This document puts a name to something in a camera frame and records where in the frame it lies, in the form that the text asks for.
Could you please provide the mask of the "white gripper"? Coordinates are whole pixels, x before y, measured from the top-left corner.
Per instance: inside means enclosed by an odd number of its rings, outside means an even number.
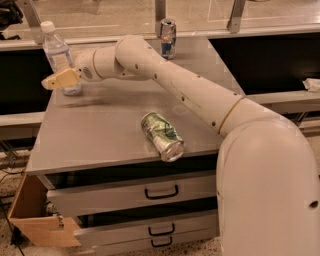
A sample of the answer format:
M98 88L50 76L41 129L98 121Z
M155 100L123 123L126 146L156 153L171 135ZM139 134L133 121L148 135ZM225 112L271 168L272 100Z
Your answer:
M80 76L86 81L98 81L99 75L94 67L95 49L79 51L74 60L75 68L67 68L45 78L41 84L47 90L76 86Z

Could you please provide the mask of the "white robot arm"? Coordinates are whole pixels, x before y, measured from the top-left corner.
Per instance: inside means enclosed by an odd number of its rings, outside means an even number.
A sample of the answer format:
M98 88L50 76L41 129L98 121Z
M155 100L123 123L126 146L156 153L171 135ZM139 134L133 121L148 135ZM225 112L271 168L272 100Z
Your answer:
M278 113L164 59L140 36L84 51L48 89L135 74L152 79L223 138L216 187L223 256L320 256L320 180L310 144Z

